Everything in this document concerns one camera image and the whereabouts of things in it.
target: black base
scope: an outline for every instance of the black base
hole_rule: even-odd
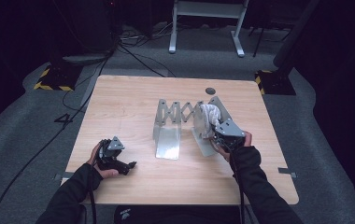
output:
[[[296,95],[291,82],[287,77],[278,75],[278,71],[257,71],[254,75],[262,94]]]
[[[35,89],[54,91],[73,91],[83,66],[64,66],[64,68],[47,66]]]

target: black sleeve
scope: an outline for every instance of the black sleeve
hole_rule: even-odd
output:
[[[241,190],[247,195],[261,224],[303,223],[267,181],[260,167],[261,155],[255,147],[240,147],[231,154],[230,165]]]
[[[87,196],[89,185],[90,164],[83,164],[73,176],[64,182],[55,192],[46,211],[37,220],[39,223],[76,223],[79,216],[79,204]],[[92,188],[97,189],[103,179],[99,173],[92,170]]]

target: wooden table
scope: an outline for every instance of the wooden table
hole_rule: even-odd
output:
[[[207,103],[212,97],[206,93],[208,87],[216,90],[235,123],[253,134],[252,145],[262,154],[262,168],[281,197],[289,204],[298,203],[291,176],[278,172],[278,167],[287,164],[253,81],[100,76],[66,171],[75,172],[101,139],[116,135],[125,145],[119,161],[137,161],[137,165],[127,176],[104,180],[95,192],[97,203],[239,204],[233,171],[222,156],[202,155],[192,135],[192,118],[182,122],[178,160],[155,157],[152,131],[159,100],[165,99],[168,105]]]

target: white cloth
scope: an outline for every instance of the white cloth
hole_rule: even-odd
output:
[[[221,113],[215,105],[201,105],[202,115],[204,118],[204,132],[201,133],[202,138],[210,138],[215,135],[212,130],[211,124],[216,127],[220,126],[219,120],[221,119]]]

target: white metal frame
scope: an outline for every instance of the white metal frame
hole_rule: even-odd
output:
[[[235,31],[231,31],[231,35],[235,44],[236,52],[239,57],[244,57],[245,52],[242,49],[238,35],[241,30],[242,21],[247,11],[248,0],[243,4],[221,4],[221,3],[204,3],[204,2],[185,2],[175,0],[173,27],[171,40],[169,43],[169,52],[175,53],[177,50],[177,22],[178,15],[181,16],[202,16],[217,18],[238,19]]]

